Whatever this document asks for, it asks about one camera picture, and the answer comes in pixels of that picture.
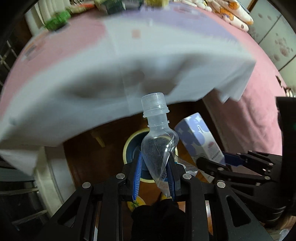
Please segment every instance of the wooden floor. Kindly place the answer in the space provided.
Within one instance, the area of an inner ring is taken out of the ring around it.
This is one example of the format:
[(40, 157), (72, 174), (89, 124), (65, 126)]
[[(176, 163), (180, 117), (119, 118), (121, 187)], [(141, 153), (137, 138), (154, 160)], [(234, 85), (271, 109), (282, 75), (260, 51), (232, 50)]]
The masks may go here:
[[(173, 104), (168, 107), (170, 112), (167, 116), (170, 121), (169, 126), (172, 129), (183, 118), (199, 112), (218, 145), (223, 149), (218, 133), (202, 100)], [(100, 183), (121, 172), (123, 168), (122, 152), (125, 142), (131, 134), (146, 128), (148, 125), (147, 119), (144, 119), (142, 116), (143, 114), (141, 113), (95, 128), (95, 131), (104, 141), (105, 147), (100, 146), (98, 141), (92, 137), (90, 131), (73, 137), (64, 143), (66, 158), (76, 187), (79, 187), (86, 181), (92, 184)], [(182, 159), (193, 164), (181, 141), (178, 143), (178, 152)], [(146, 204), (153, 204), (159, 194), (160, 190), (155, 183), (141, 182), (139, 196)], [(126, 205), (122, 206), (124, 240), (129, 240), (132, 220)]]

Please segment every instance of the clear plastic bottle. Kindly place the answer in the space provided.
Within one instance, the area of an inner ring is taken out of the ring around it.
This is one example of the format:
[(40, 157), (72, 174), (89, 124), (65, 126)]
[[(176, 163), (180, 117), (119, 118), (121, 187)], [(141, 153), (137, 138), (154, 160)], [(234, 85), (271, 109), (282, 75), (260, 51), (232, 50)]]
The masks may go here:
[(165, 166), (170, 153), (174, 154), (179, 141), (178, 134), (168, 126), (166, 113), (169, 112), (163, 93), (145, 95), (141, 99), (143, 117), (147, 117), (149, 133), (141, 144), (145, 164), (159, 189), (170, 196)]

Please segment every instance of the rolled quilt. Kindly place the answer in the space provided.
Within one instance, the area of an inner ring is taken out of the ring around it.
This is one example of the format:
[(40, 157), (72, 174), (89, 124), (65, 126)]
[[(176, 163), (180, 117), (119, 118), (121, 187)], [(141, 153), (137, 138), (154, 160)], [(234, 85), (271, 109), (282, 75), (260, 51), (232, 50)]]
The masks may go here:
[(225, 22), (245, 32), (249, 30), (249, 27), (247, 24), (241, 21), (238, 17), (236, 17), (233, 13), (228, 11), (226, 8), (218, 4), (216, 0), (210, 3), (210, 7), (212, 7), (212, 12), (218, 15), (220, 18), (222, 18)]
[(245, 22), (247, 25), (252, 25), (254, 23), (252, 17), (242, 8), (240, 3), (237, 0), (214, 0), (223, 8), (227, 9), (235, 16), (237, 16), (240, 20)]

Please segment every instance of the bottle cap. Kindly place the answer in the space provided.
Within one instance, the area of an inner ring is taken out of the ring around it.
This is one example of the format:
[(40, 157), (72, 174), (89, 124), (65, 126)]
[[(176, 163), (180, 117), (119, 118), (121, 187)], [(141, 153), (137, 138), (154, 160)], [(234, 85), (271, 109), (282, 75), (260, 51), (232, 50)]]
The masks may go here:
[(141, 102), (143, 107), (143, 117), (170, 112), (165, 102), (165, 96), (161, 92), (145, 95), (142, 97)]

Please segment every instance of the purple fabric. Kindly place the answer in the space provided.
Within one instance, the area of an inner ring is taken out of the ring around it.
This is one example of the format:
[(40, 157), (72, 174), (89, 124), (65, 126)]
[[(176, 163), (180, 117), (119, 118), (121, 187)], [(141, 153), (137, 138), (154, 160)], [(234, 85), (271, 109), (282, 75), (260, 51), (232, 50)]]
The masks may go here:
[(165, 8), (144, 6), (139, 11), (126, 11), (123, 13), (123, 17), (143, 19), (144, 21), (152, 19), (156, 23), (237, 42), (231, 33), (203, 12), (202, 9), (182, 3), (170, 3)]

